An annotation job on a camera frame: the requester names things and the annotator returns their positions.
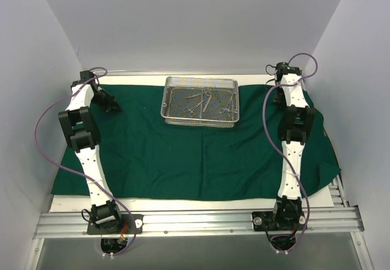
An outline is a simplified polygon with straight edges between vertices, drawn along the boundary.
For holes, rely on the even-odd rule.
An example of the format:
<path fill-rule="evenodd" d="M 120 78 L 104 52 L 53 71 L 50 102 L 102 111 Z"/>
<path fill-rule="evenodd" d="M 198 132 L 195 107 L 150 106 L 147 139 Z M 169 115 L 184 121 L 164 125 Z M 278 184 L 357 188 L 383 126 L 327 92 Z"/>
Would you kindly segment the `green surgical cloth kit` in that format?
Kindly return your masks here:
<path fill-rule="evenodd" d="M 229 201 L 275 198 L 282 177 L 277 129 L 282 111 L 264 85 L 239 88 L 240 119 L 231 129 L 174 126 L 160 109 L 163 88 L 108 85 L 120 113 L 91 112 L 100 158 L 118 198 Z"/>

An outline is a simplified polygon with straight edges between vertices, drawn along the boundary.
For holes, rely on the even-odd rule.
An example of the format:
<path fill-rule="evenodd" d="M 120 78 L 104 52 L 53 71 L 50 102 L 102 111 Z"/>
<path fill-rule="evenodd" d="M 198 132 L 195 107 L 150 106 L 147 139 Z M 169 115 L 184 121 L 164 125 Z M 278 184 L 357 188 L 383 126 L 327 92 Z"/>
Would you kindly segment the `silver wire mesh tray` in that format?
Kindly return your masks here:
<path fill-rule="evenodd" d="M 238 83 L 233 79 L 169 76 L 160 114 L 167 124 L 232 128 L 239 121 Z"/>

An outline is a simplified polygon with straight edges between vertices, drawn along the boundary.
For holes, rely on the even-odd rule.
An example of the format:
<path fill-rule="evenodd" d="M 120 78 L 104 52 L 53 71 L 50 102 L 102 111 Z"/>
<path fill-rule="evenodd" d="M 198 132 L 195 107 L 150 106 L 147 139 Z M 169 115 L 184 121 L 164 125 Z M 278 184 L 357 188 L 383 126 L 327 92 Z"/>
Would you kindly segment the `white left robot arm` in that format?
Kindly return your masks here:
<path fill-rule="evenodd" d="M 58 113 L 58 120 L 67 146 L 75 152 L 87 177 L 91 209 L 82 213 L 89 215 L 89 223 L 96 228 L 116 233 L 122 228 L 123 218 L 105 179 L 99 155 L 101 133 L 90 105 L 113 113 L 121 112 L 122 108 L 113 95 L 100 87 L 92 69 L 80 72 L 80 79 L 72 83 L 71 91 L 69 105 Z"/>

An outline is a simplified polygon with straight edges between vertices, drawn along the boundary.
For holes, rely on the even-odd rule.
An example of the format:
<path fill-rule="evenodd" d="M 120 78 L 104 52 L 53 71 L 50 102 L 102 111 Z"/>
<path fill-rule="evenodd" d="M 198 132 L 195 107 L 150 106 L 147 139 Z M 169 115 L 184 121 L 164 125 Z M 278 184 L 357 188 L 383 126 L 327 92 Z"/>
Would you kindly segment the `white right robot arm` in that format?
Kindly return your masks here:
<path fill-rule="evenodd" d="M 302 154 L 310 136 L 316 110 L 306 102 L 300 83 L 302 72 L 286 62 L 276 64 L 275 103 L 283 110 L 278 126 L 282 143 L 282 181 L 278 190 L 271 223 L 280 230 L 295 230 L 305 222 L 302 212 L 300 169 Z"/>

